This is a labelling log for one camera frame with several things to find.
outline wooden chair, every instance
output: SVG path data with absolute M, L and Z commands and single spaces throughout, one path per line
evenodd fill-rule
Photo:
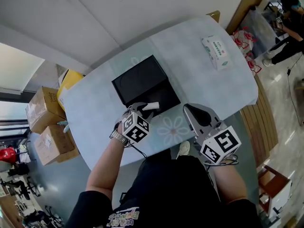
M 263 182 L 263 177 L 268 173 L 275 176 L 268 182 Z M 258 185 L 262 193 L 259 196 L 259 203 L 269 217 L 278 214 L 278 211 L 287 203 L 291 188 L 291 180 L 271 167 L 265 165 L 258 175 Z M 266 195 L 268 200 L 263 202 L 261 198 Z

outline wristwatch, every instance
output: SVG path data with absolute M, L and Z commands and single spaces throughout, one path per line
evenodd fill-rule
M 129 140 L 124 137 L 123 135 L 121 135 L 119 132 L 117 132 L 116 129 L 113 130 L 113 132 L 110 135 L 110 139 L 115 138 L 117 139 L 119 142 L 122 142 L 124 145 L 127 145 Z

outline person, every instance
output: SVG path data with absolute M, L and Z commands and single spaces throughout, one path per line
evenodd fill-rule
M 235 168 L 213 167 L 218 196 L 199 159 L 187 155 L 189 142 L 181 145 L 177 159 L 171 159 L 170 149 L 145 159 L 121 205 L 113 210 L 113 188 L 125 148 L 121 134 L 120 122 L 66 228 L 261 227 Z
M 285 43 L 287 45 L 272 59 L 263 60 L 263 64 L 266 67 L 282 62 L 304 50 L 304 9 L 301 7 L 299 0 L 281 0 L 281 2 L 283 8 L 288 11 L 289 19 L 285 19 L 283 23 L 276 23 L 276 27 L 289 36 L 275 45 L 270 51 L 278 49 Z

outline white tablecloth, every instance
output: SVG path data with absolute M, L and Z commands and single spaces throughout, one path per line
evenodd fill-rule
M 219 36 L 233 67 L 217 71 L 201 38 Z M 194 136 L 182 113 L 185 103 L 208 106 L 226 119 L 255 104 L 257 85 L 233 40 L 211 17 L 191 19 L 161 31 L 121 52 L 92 71 L 64 98 L 73 138 L 92 169 L 109 142 L 114 122 L 125 111 L 111 81 L 154 55 L 167 74 L 181 104 L 153 118 L 151 133 L 137 147 L 148 156 Z M 136 150 L 124 151 L 121 165 L 142 159 Z

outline cardboard box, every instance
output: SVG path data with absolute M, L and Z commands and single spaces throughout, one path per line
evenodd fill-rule
M 50 164 L 66 152 L 72 151 L 74 146 L 68 135 L 63 133 L 64 126 L 50 125 L 35 141 L 35 149 L 42 165 Z
M 218 36 L 203 38 L 201 42 L 208 52 L 213 66 L 217 70 L 231 66 L 231 59 L 224 47 L 224 42 Z
M 77 148 L 77 145 L 74 141 L 74 138 L 73 138 L 72 133 L 71 133 L 70 130 L 67 131 L 67 135 L 70 138 L 70 140 L 72 142 L 72 145 L 74 146 L 74 149 L 72 151 L 66 152 L 66 153 L 61 154 L 60 156 L 58 156 L 57 159 L 56 159 L 57 163 L 66 162 L 66 161 L 71 160 L 71 159 L 80 155 L 80 152 Z
M 58 90 L 40 88 L 26 108 L 29 128 L 41 134 L 49 125 L 66 120 L 66 114 L 57 101 Z

